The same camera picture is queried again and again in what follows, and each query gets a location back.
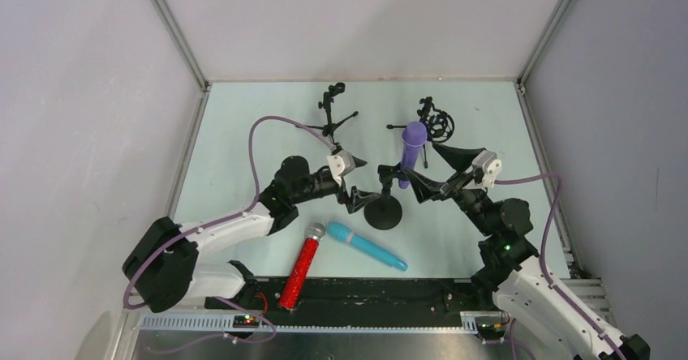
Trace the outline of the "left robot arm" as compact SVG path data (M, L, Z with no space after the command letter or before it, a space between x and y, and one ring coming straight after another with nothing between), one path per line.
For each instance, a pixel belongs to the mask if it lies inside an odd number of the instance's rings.
M244 212L186 225L167 216L155 220L125 259L123 274L154 313L167 311L183 299L233 298L247 282L247 271L237 263L211 264L207 258L285 229L298 217L298 204L332 195L349 213L357 212L380 198L355 186L346 188L345 175L365 164L340 150L311 172L304 157L289 156Z

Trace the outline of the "black shock-mount tripod stand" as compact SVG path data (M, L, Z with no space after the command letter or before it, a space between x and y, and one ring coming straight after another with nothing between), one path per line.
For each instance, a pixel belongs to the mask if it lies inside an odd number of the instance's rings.
M428 168L427 160L427 143L444 143L449 138L452 137L455 130L455 123L453 118L444 110L438 109L434 103L431 96L421 98L419 100L421 107L416 111L420 122L422 122L428 131L427 142L423 146L419 156L423 159L423 166L425 169ZM406 125L394 125L388 124L386 128L388 130L393 129L403 129Z

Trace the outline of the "black round-base mic stand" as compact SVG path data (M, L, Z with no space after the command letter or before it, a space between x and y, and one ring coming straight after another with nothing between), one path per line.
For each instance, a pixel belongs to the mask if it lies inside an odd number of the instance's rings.
M381 195L368 203L364 210L366 222L378 230L390 230L402 220L402 205L391 195L393 180L401 175L399 165L379 165L377 167Z

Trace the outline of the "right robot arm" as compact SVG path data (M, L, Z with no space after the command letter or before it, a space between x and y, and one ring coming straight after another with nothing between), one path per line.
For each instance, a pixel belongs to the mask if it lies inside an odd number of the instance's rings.
M648 359L649 344L626 335L596 314L548 268L543 247L526 238L532 231L529 203L493 201L488 189L499 183L503 166L485 148L433 144L454 169L443 182L407 171L416 199L453 200L485 239L479 242L484 266L471 278L481 299L491 302L568 359Z

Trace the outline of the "red glitter microphone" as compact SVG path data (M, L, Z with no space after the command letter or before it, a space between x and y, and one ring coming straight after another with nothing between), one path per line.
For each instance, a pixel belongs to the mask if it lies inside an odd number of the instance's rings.
M311 223L304 235L305 239L278 302L280 307L288 311L294 310L297 306L308 271L325 235L325 226L317 222Z

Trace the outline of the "purple microphone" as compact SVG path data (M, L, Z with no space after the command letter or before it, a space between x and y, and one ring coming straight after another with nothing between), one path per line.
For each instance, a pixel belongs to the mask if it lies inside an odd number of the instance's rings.
M420 121L409 122L402 132L402 157L399 163L401 171L413 170L417 158L427 142L427 127Z

